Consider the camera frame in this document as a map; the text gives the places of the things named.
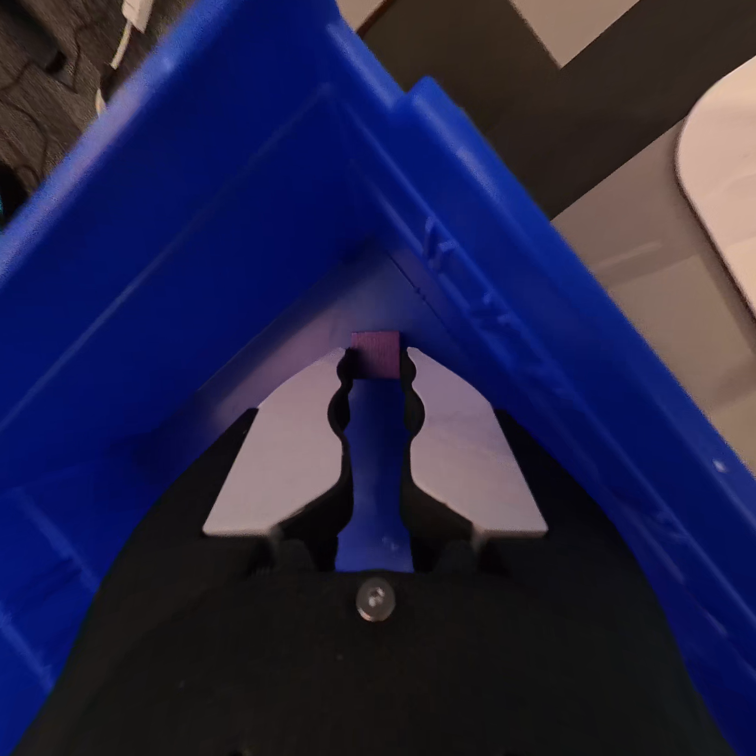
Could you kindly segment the purple cube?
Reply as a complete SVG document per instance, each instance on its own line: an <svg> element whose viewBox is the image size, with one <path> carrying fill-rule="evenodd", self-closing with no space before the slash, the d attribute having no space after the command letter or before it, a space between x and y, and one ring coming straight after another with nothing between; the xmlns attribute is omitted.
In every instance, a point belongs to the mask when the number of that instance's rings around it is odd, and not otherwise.
<svg viewBox="0 0 756 756"><path fill-rule="evenodd" d="M398 331L353 332L349 348L356 380L400 379L402 344Z"/></svg>

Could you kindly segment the blue plastic bin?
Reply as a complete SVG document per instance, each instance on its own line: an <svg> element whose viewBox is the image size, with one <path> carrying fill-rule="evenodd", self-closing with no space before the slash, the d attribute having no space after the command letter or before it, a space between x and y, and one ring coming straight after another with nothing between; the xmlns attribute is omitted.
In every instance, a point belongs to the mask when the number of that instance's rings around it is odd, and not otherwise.
<svg viewBox="0 0 756 756"><path fill-rule="evenodd" d="M413 569L400 378L334 569L205 536L260 403L392 330L548 533ZM335 2L197 2L2 229L2 754L754 754L754 476Z"/></svg>

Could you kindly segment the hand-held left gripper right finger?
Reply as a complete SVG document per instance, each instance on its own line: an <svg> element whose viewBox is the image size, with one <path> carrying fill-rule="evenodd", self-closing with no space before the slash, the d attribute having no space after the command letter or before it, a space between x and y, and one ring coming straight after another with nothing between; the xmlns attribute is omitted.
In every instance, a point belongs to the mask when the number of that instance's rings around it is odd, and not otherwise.
<svg viewBox="0 0 756 756"><path fill-rule="evenodd" d="M415 571L448 549L473 561L493 541L549 530L497 414L472 384L419 348L401 357L401 518Z"/></svg>

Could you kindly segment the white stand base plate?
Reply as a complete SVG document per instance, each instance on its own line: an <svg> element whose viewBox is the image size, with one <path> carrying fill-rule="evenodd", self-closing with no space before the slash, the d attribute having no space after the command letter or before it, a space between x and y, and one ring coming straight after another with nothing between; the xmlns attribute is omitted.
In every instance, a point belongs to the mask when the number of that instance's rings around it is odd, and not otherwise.
<svg viewBox="0 0 756 756"><path fill-rule="evenodd" d="M755 313L755 59L715 82L684 121L676 174L687 202Z"/></svg>

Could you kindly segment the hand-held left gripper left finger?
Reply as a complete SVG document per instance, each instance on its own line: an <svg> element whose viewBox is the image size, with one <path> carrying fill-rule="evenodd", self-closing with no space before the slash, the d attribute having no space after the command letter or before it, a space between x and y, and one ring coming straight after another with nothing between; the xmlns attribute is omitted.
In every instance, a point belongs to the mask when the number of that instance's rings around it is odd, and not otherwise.
<svg viewBox="0 0 756 756"><path fill-rule="evenodd" d="M264 399L203 524L207 537L304 543L316 568L334 569L354 511L345 430L356 354L336 348Z"/></svg>

